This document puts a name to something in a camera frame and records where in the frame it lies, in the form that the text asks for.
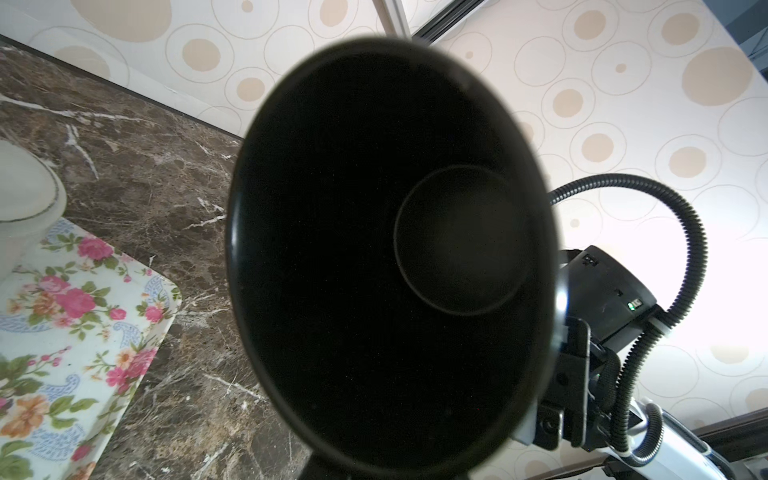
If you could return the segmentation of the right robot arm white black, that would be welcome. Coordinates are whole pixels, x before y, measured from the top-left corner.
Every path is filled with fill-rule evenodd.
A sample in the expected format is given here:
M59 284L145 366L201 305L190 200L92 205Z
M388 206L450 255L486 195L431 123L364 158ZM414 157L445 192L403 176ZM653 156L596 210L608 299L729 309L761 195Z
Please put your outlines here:
M561 442L604 452L599 466L573 467L566 479L732 479L729 462L669 412L649 401L631 401L629 457L610 445L610 420L619 401L618 353L662 309L624 266L596 246L568 250L564 331L550 383L512 439L545 450Z

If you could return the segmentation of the black mug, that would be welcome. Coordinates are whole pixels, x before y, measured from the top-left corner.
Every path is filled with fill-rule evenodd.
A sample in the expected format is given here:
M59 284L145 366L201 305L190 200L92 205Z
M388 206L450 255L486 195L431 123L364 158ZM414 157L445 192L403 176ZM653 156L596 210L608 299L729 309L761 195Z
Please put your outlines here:
M229 290L292 430L353 478L451 479L541 398L566 294L548 192L495 95L414 41L300 63L235 165Z

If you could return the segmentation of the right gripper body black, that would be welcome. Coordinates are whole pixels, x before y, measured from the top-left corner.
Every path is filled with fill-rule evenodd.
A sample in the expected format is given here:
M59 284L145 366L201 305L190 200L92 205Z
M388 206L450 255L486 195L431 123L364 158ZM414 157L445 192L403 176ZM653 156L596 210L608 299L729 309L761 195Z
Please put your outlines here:
M535 412L532 443L555 450L565 440L591 451L608 444L618 397L618 353L658 310L650 290L596 246L568 252L565 334L554 373Z

